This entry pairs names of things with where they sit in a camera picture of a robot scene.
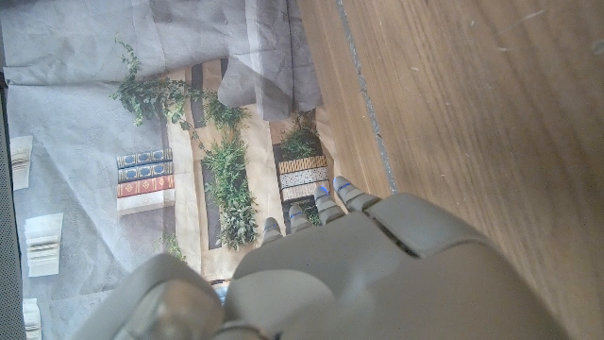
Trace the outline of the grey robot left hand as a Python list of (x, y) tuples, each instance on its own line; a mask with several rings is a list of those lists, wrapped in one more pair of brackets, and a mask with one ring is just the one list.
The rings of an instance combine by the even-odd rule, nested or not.
[(79, 339), (564, 339), (501, 252), (410, 194), (379, 198), (337, 177), (274, 218), (226, 295), (177, 258), (145, 262), (76, 331)]

